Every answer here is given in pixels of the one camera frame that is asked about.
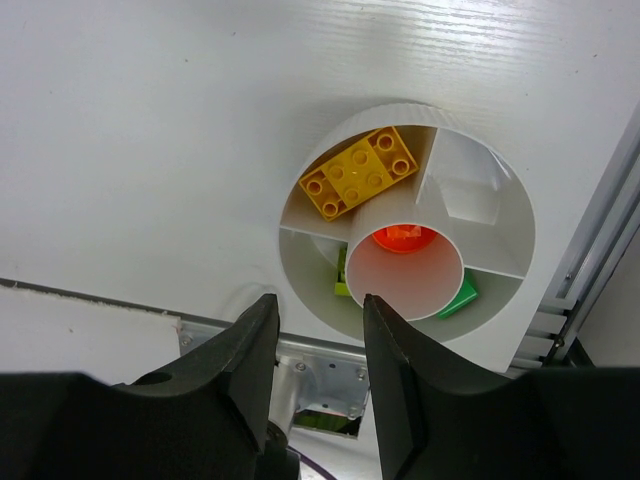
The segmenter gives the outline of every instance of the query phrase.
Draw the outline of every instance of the white wooden surface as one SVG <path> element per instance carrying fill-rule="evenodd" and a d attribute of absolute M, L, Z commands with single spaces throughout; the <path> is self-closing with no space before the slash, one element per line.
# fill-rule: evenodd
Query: white wooden surface
<path fill-rule="evenodd" d="M 634 0 L 6 0 L 0 276 L 228 320 L 275 289 L 286 331 L 355 342 L 290 291 L 274 226 L 329 130 L 410 100 L 544 188 L 533 303 L 640 97 L 639 20 Z M 493 368 L 516 348 L 456 345 Z"/>
<path fill-rule="evenodd" d="M 132 383 L 180 356 L 178 319 L 0 287 L 0 372 Z"/>

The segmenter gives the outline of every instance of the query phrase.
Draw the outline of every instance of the plastic compartment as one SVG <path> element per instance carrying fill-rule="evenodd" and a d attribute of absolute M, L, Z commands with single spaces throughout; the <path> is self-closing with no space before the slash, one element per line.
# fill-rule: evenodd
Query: plastic compartment
<path fill-rule="evenodd" d="M 438 185 L 429 184 L 423 201 L 415 202 L 405 183 L 371 199 L 356 212 L 347 250 L 346 278 L 354 300 L 383 297 L 407 320 L 438 313 L 458 293 L 464 276 L 460 252 L 451 241 L 451 226 Z M 426 248 L 411 254 L 382 249 L 371 238 L 397 224 L 419 225 L 438 233 Z"/>
<path fill-rule="evenodd" d="M 345 145 L 389 125 L 419 152 L 418 173 L 332 222 L 292 185 L 280 222 L 283 270 L 302 303 L 346 335 L 362 338 L 359 304 L 370 292 L 382 295 L 420 331 L 452 340 L 491 320 L 518 291 L 535 245 L 531 202 L 500 155 L 465 135 L 448 115 L 417 105 L 377 107 L 354 116 L 318 145 L 298 178 Z M 420 252 L 402 259 L 369 238 L 383 226 L 402 223 L 432 228 L 440 240 L 424 257 L 408 261 Z M 345 242 L 354 299 L 333 294 L 337 256 L 332 257 Z M 427 255 L 432 247 L 434 255 Z M 457 293 L 464 268 L 473 271 L 479 298 L 446 320 L 437 318 Z"/>

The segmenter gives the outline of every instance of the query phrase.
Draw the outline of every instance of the green lego brick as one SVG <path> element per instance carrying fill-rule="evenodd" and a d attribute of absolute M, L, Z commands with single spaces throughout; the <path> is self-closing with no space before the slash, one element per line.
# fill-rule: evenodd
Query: green lego brick
<path fill-rule="evenodd" d="M 456 313 L 462 307 L 467 306 L 469 303 L 478 298 L 478 289 L 476 282 L 473 279 L 473 275 L 469 270 L 464 271 L 464 279 L 462 280 L 462 286 L 456 297 L 451 300 L 451 303 L 438 312 L 438 318 L 447 318 Z"/>
<path fill-rule="evenodd" d="M 347 260 L 347 248 L 340 249 L 340 255 L 338 256 L 338 278 L 333 289 L 333 293 L 340 295 L 341 297 L 350 297 L 351 292 L 347 288 L 347 280 L 344 276 L 344 264 Z"/>

